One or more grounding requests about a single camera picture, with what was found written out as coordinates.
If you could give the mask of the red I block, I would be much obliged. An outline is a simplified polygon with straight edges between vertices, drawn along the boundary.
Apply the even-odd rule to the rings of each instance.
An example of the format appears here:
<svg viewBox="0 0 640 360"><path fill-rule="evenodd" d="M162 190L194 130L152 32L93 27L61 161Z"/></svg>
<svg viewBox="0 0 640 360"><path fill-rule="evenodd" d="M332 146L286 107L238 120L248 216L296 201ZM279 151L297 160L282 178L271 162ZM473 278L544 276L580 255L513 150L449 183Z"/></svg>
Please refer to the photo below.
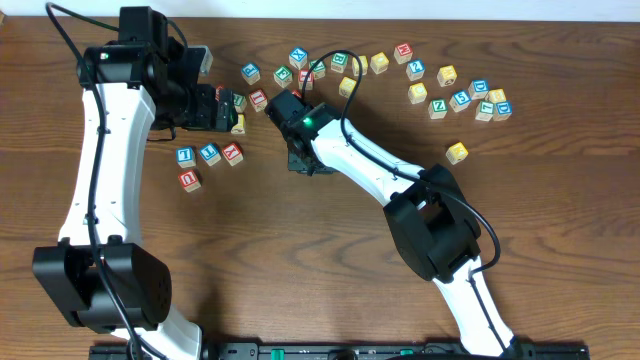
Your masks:
<svg viewBox="0 0 640 360"><path fill-rule="evenodd" d="M248 97L251 106L256 112L263 111L268 104L268 98L262 89L251 92Z"/></svg>

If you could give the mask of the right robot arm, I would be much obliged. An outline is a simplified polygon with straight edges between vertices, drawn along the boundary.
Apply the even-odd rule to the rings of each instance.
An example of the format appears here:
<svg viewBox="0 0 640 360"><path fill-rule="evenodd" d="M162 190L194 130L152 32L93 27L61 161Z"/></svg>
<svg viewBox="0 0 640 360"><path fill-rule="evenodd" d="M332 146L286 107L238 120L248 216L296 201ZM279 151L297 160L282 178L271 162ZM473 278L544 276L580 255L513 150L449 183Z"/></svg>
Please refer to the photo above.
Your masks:
<svg viewBox="0 0 640 360"><path fill-rule="evenodd" d="M478 239L496 235L465 199L452 173L403 161L362 135L339 111L282 91L266 107L288 150L308 174L340 172L382 206L396 249L420 278L441 292L470 354L507 357L515 336L501 319L483 277Z"/></svg>

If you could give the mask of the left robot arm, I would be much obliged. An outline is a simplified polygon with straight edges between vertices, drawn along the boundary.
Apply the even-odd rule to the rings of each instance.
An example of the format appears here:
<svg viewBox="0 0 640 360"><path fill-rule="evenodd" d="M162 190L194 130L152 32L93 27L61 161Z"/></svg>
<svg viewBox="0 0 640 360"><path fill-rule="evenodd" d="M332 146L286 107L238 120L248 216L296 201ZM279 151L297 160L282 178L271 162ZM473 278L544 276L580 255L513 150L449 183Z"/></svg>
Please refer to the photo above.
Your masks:
<svg viewBox="0 0 640 360"><path fill-rule="evenodd" d="M162 13L124 7L115 31L75 54L78 176L58 242L35 249L33 274L69 325L126 339L126 359L214 359L217 347L173 305L168 267L144 249L141 173L153 130L230 131L233 94L199 82L209 50L189 46Z"/></svg>

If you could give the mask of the blue 2 block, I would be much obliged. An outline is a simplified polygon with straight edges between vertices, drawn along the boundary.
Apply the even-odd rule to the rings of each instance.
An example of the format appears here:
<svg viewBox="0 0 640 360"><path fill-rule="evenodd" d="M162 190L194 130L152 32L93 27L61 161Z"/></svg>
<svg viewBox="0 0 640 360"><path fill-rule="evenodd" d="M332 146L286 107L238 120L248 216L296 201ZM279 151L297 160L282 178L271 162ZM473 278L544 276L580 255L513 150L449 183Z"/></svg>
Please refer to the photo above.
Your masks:
<svg viewBox="0 0 640 360"><path fill-rule="evenodd" d="M410 81L421 79L425 73L425 66L421 59L411 60L407 63L406 74Z"/></svg>

